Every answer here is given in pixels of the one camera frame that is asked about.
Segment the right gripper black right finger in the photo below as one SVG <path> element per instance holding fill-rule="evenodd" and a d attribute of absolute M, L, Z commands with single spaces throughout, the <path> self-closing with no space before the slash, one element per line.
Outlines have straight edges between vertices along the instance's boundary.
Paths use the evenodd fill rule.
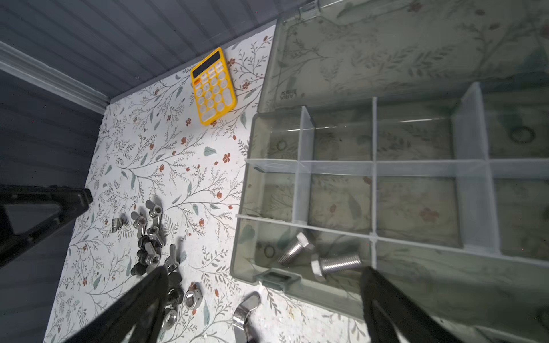
<path fill-rule="evenodd" d="M 372 342 L 459 342 L 372 267 L 360 277 L 363 317 Z"/>

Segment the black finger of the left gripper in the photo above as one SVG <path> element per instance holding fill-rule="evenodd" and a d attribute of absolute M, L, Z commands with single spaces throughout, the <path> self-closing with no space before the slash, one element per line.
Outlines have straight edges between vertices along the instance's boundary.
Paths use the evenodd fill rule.
<path fill-rule="evenodd" d="M 1 267 L 56 234 L 93 202 L 89 189 L 1 186 Z"/>

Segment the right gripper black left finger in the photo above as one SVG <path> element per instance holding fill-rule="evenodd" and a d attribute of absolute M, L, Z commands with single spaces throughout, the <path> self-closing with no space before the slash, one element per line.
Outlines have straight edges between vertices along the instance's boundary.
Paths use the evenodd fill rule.
<path fill-rule="evenodd" d="M 68 342 L 156 342 L 164 319 L 168 274 L 157 267 Z"/>

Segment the silver hex bolt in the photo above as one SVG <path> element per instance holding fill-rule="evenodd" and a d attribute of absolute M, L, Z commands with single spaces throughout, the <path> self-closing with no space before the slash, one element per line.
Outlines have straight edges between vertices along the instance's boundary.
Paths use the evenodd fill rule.
<path fill-rule="evenodd" d="M 358 254 L 339 257 L 320 257 L 318 254 L 313 254 L 310 265 L 316 280 L 325 282 L 327 275 L 360 269 L 363 267 L 363 262 Z"/>
<path fill-rule="evenodd" d="M 278 257 L 277 263 L 280 265 L 289 265 L 305 250 L 313 251 L 314 249 L 315 238 L 307 232 L 299 232 Z"/>

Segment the green transparent compartment organizer box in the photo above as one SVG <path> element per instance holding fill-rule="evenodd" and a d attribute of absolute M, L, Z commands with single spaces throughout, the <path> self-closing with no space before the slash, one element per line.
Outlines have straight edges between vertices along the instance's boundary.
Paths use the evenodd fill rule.
<path fill-rule="evenodd" d="M 464 342 L 547 342 L 547 1 L 283 15 L 244 182 L 235 279 L 361 320 L 369 266 Z M 313 254 L 363 267 L 319 282 Z"/>

